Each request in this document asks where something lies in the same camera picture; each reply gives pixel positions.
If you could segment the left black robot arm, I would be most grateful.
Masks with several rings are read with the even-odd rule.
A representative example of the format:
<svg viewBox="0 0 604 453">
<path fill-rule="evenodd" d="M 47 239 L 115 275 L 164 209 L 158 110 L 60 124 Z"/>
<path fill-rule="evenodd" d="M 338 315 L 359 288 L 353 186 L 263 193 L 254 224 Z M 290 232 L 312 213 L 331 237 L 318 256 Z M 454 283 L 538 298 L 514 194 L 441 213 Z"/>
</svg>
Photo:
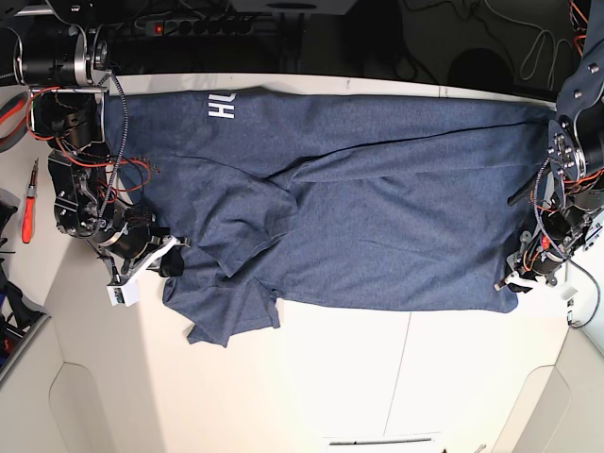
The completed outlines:
<svg viewBox="0 0 604 453">
<path fill-rule="evenodd" d="M 591 2 L 584 23 L 579 67 L 563 83 L 548 125 L 546 160 L 508 200 L 514 205 L 528 198 L 536 228 L 522 233 L 497 291 L 556 286 L 556 272 L 603 233 L 602 2 Z"/>
</svg>

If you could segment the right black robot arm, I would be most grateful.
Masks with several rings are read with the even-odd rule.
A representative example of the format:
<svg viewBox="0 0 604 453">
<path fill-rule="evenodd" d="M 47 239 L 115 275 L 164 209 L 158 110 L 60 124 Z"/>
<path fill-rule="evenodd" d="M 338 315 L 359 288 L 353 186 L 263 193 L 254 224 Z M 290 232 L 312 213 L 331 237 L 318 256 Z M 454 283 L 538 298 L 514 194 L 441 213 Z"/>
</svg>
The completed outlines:
<svg viewBox="0 0 604 453">
<path fill-rule="evenodd" d="M 2 2 L 1 57 L 10 67 L 1 77 L 26 91 L 1 111 L 3 119 L 25 113 L 1 147 L 24 135 L 49 145 L 58 230 L 86 241 L 108 267 L 111 285 L 123 286 L 142 270 L 181 276 L 188 241 L 159 226 L 142 201 L 126 201 L 117 186 L 119 171 L 133 168 L 141 177 L 135 189 L 143 191 L 152 166 L 126 156 L 127 125 L 117 150 L 105 137 L 106 94 L 119 85 L 106 34 L 115 10 L 99 1 Z"/>
</svg>

